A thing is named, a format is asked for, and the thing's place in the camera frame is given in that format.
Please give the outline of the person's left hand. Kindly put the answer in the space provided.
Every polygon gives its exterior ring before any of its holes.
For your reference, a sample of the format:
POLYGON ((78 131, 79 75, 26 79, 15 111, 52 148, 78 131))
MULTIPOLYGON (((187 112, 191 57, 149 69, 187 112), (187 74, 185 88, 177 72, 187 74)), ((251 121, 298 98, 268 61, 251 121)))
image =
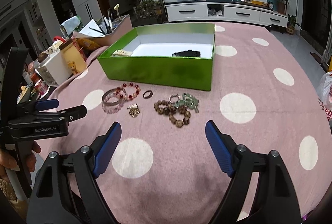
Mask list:
MULTIPOLYGON (((28 171, 33 173, 35 171, 35 165, 37 163, 37 159, 35 154, 41 153, 41 148, 37 142, 34 141, 31 153, 26 157, 26 166, 28 167, 28 171)), ((9 181, 6 169, 14 169, 17 166, 16 159, 11 156, 8 152, 1 150, 0 155, 0 176, 1 179, 5 181, 9 181)))

